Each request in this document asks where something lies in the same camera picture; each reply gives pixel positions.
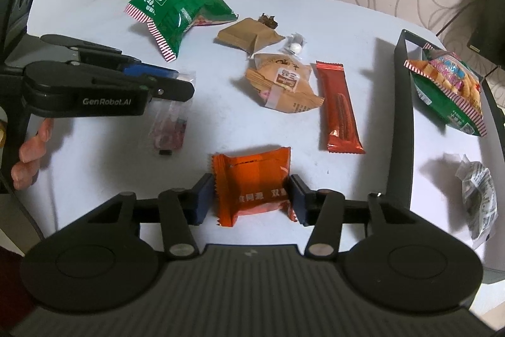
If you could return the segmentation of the person's left hand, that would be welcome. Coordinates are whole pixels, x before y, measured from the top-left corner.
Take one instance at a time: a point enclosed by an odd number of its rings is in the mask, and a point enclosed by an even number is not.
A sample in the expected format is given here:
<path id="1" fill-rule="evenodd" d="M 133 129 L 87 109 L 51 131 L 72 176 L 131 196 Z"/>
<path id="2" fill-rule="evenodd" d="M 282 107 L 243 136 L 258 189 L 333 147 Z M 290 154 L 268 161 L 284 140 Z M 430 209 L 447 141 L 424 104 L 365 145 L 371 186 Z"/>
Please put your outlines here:
<path id="1" fill-rule="evenodd" d="M 46 154 L 46 145 L 54 127 L 53 119 L 44 119 L 36 135 L 23 143 L 19 149 L 19 161 L 11 169 L 11 178 L 16 190 L 31 186 Z"/>

